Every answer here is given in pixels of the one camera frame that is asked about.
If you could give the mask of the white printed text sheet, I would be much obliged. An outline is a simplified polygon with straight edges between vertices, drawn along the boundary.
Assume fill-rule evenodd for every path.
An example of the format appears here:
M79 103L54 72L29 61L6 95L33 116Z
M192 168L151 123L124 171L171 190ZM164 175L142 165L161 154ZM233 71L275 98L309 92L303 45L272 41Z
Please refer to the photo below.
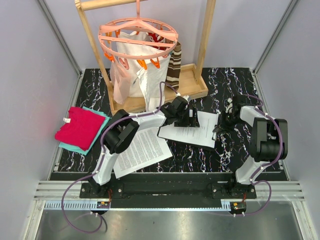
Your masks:
M138 131L130 146L122 152L113 167L117 179L173 156L165 139L158 137L156 127Z

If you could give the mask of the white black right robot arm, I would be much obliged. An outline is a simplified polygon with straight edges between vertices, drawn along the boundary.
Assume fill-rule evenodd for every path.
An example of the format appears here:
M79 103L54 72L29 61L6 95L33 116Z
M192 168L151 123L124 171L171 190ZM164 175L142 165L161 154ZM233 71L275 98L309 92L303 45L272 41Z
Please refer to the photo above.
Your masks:
M274 118L261 111L262 100L257 105L249 104L247 94L235 95L228 107L218 117L213 129L213 140L227 134L237 124L251 126L249 156L231 178L212 191L221 197L239 199L255 192L256 178L268 167L288 155L288 122Z

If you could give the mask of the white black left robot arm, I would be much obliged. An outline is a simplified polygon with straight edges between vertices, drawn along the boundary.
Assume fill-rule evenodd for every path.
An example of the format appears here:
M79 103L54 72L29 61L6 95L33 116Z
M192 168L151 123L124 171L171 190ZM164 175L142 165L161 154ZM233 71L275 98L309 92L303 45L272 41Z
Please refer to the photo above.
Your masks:
M108 121L102 133L101 152L95 170L88 182L90 192L97 198L108 193L116 160L132 143L136 133L149 128L160 128L181 122L189 115L189 96L176 96L153 111L128 113L124 109Z

